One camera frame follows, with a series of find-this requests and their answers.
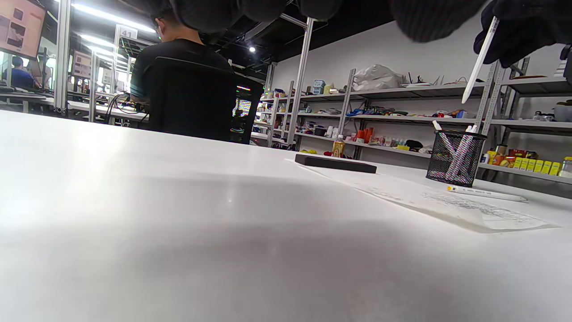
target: black t-shirt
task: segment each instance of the black t-shirt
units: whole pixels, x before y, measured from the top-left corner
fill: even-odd
[[[145,78],[145,75],[149,73],[149,69],[157,57],[176,58],[232,72],[231,66],[223,56],[204,45],[186,39],[162,42],[143,49],[137,56],[131,76],[131,94],[133,96],[149,97],[149,89],[153,88],[154,81],[151,77]]]

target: person sitting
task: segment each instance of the person sitting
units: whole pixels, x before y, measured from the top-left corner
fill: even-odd
[[[12,87],[33,88],[36,84],[34,77],[24,68],[24,60],[18,56],[12,57]],[[7,79],[8,70],[2,73],[2,79]]]

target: black case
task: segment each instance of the black case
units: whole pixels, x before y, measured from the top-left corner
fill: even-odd
[[[310,167],[338,169],[338,170],[347,170],[347,171],[356,171],[365,173],[375,173],[375,171],[377,171],[378,169],[376,166],[372,166],[370,164],[345,161],[343,159],[335,160],[335,159],[319,158],[317,156],[311,156],[306,154],[297,154],[295,161],[296,163],[300,163]]]

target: yellow box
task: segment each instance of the yellow box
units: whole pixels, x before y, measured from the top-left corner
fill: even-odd
[[[522,159],[521,161],[521,170],[526,170],[526,168],[528,168],[529,166],[529,161],[530,159]]]
[[[534,172],[542,172],[542,166],[544,166],[544,161],[537,160],[536,166],[534,166]]]
[[[552,162],[552,168],[550,168],[550,175],[560,174],[560,162]]]
[[[552,162],[551,161],[544,161],[544,166],[542,166],[542,173],[543,174],[549,174],[550,168],[552,168]]]
[[[529,165],[526,167],[526,171],[534,171],[534,167],[536,166],[536,160],[530,159]]]
[[[514,168],[514,169],[520,169],[520,168],[521,168],[521,164],[522,164],[522,158],[521,158],[521,157],[517,157],[516,160],[514,161],[513,168]]]

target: gloved hand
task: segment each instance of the gloved hand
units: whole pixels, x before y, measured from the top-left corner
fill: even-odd
[[[493,16],[500,22],[485,64],[500,60],[508,68],[537,49],[572,40],[572,29],[567,28],[572,21],[572,1],[493,0],[481,14],[483,31],[475,39],[475,53],[483,46]]]

